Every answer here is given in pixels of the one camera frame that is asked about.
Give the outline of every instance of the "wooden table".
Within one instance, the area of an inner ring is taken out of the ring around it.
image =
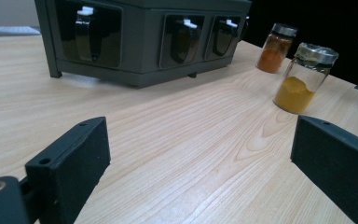
[[[135,89],[51,78],[40,36],[0,37],[0,176],[78,122],[106,116],[111,165],[76,223],[351,223],[290,161],[282,72],[241,42],[226,68]],[[281,70],[288,64],[286,60]],[[358,90],[329,76],[306,115],[358,135]]]

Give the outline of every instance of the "jar with yellow powder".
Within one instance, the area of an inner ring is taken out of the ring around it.
[[[294,114],[304,112],[337,57],[332,49],[301,43],[275,95],[275,105]]]

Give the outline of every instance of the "spice jar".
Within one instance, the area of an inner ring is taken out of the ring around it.
[[[291,113],[302,113],[329,75],[338,53],[329,48],[301,43],[289,63],[274,103]]]
[[[277,73],[297,33],[297,28],[275,23],[272,26],[256,67],[269,73]]]

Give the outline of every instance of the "jar lid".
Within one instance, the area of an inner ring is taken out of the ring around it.
[[[283,23],[275,23],[274,26],[272,26],[272,31],[280,35],[287,35],[287,36],[296,36],[297,34],[296,27],[289,26]]]
[[[338,53],[330,48],[325,48],[313,44],[301,43],[298,46],[295,57],[299,58],[302,61],[333,65],[338,58]]]

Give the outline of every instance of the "yellow powder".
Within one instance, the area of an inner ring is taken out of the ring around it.
[[[302,113],[310,103],[315,92],[297,77],[288,77],[279,88],[274,103],[291,113]]]

